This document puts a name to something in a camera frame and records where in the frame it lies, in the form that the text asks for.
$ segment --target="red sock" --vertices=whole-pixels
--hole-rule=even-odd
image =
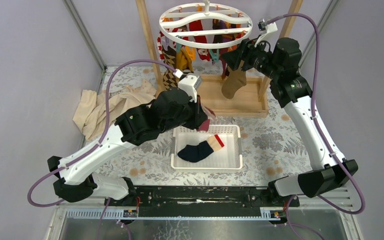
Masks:
[[[203,25],[201,23],[201,20],[196,20],[191,23],[189,23],[189,31],[202,31]],[[194,36],[195,42],[200,44],[206,44],[207,38],[205,36]],[[198,52],[199,58],[202,61],[210,61],[210,54],[208,52],[208,49],[203,48],[197,48],[196,51]]]

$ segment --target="white tray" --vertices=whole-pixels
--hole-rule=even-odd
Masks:
[[[186,145],[198,145],[217,134],[224,147],[207,158],[193,163],[178,156]],[[242,168],[241,132],[237,125],[210,125],[207,132],[190,130],[180,126],[174,129],[171,148],[171,167],[180,172],[232,173]]]

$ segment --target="white plastic hanger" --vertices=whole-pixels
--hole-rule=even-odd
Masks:
[[[178,12],[179,9],[185,10],[187,8],[204,7],[204,11],[182,11]],[[164,19],[175,19],[182,18],[175,21],[163,21]],[[225,21],[231,24],[241,24],[246,25],[244,27],[238,28],[229,28],[229,29],[210,29],[210,30],[200,30],[200,31],[181,31],[181,32],[171,32],[174,28],[180,28],[185,26],[193,21],[203,20],[203,19],[216,19]],[[159,29],[162,34],[167,36],[170,40],[179,43],[184,46],[189,46],[192,48],[198,49],[223,49],[228,48],[234,45],[238,45],[242,40],[247,39],[251,34],[253,29],[253,22],[251,18],[246,15],[244,12],[222,4],[210,3],[209,0],[198,3],[188,3],[183,5],[178,5],[170,8],[165,11],[159,18]],[[199,43],[189,40],[181,39],[180,37],[185,36],[209,36],[209,35],[220,35],[220,34],[238,34],[243,33],[243,36],[238,39],[234,39],[229,42],[222,43]]]

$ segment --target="crumpled fabric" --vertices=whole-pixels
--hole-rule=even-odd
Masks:
[[[129,92],[119,93],[108,101],[110,123],[128,109],[151,102],[157,92],[147,80],[143,80],[140,87],[126,89]],[[96,91],[84,89],[72,120],[87,141],[101,135],[106,121],[105,91],[98,95]]]

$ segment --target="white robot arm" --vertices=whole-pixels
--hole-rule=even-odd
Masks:
[[[298,194],[313,198],[343,186],[349,178],[330,155],[329,147],[351,175],[358,170],[358,166],[355,160],[347,160],[338,149],[317,109],[312,116],[312,90],[298,68],[302,56],[300,45],[292,38],[283,37],[277,41],[271,52],[270,49],[265,49],[266,44],[263,41],[258,42],[258,39],[243,40],[236,50],[223,54],[221,58],[232,70],[238,69],[243,61],[242,71],[255,68],[271,79],[271,93],[295,123],[307,149],[312,171],[269,182],[268,190],[273,200],[281,202],[286,196]],[[329,147],[316,128],[315,119]]]
[[[186,75],[178,83],[178,88],[163,91],[156,100],[130,108],[120,115],[110,125],[101,144],[94,140],[70,156],[48,159],[50,171],[64,167],[55,174],[59,178],[53,184],[55,193],[71,203],[90,196],[124,199],[126,202],[133,200],[136,194],[129,178],[112,178],[94,171],[115,155],[156,139],[160,133],[178,126],[198,129],[208,119],[196,91],[201,82],[197,74]],[[67,166],[96,145],[99,147],[89,155]]]

